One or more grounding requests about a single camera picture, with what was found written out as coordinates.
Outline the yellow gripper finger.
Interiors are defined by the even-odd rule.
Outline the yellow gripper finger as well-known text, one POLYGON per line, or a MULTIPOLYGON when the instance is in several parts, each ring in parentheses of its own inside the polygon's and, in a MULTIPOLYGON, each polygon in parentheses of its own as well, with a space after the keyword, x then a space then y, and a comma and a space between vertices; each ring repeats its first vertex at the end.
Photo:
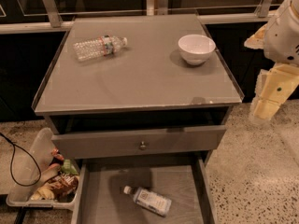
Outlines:
POLYGON ((244 46, 249 49, 263 49, 264 34, 266 25, 263 25, 258 29, 254 35, 250 36, 244 42, 244 46))
POLYGON ((257 77, 249 120, 254 124, 270 121, 298 86, 297 64, 275 63, 269 71, 262 69, 257 77))

